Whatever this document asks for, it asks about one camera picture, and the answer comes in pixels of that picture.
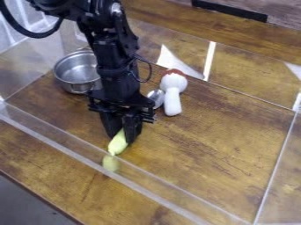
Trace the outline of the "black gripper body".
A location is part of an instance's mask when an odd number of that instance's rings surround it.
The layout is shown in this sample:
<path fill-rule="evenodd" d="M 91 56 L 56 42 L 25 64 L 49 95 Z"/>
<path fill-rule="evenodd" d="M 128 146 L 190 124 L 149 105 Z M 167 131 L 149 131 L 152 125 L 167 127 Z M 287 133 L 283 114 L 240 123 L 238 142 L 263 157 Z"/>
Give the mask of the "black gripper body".
<path fill-rule="evenodd" d="M 152 123 L 153 101 L 140 94 L 137 66 L 120 69 L 101 69 L 101 88 L 88 92 L 89 110 L 101 116 L 117 119 L 132 116 L 143 122 Z"/>

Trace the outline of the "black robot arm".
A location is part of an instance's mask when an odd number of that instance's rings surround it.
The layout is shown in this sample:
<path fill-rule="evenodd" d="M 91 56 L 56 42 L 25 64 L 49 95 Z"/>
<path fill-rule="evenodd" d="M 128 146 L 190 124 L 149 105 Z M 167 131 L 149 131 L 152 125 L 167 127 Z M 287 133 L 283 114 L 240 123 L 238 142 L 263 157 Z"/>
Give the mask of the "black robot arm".
<path fill-rule="evenodd" d="M 87 93 L 88 108 L 100 114 L 108 136 L 124 132 L 133 143 L 141 124 L 153 121 L 153 102 L 140 94 L 139 37 L 128 25 L 120 0 L 26 0 L 44 14 L 73 21 L 96 58 L 101 88 Z"/>

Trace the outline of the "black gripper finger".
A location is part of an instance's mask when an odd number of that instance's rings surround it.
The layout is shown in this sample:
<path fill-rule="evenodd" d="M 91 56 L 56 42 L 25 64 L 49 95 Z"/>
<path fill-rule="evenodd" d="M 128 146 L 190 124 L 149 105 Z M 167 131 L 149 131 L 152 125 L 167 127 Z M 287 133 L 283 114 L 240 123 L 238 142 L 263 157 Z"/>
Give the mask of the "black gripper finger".
<path fill-rule="evenodd" d="M 105 133 L 112 138 L 121 129 L 121 117 L 113 113 L 101 112 L 100 119 Z"/>
<path fill-rule="evenodd" d="M 121 120 L 123 120 L 125 142 L 128 144 L 132 144 L 136 137 L 140 135 L 140 131 L 141 131 L 140 117 L 136 115 L 127 114 Z"/>

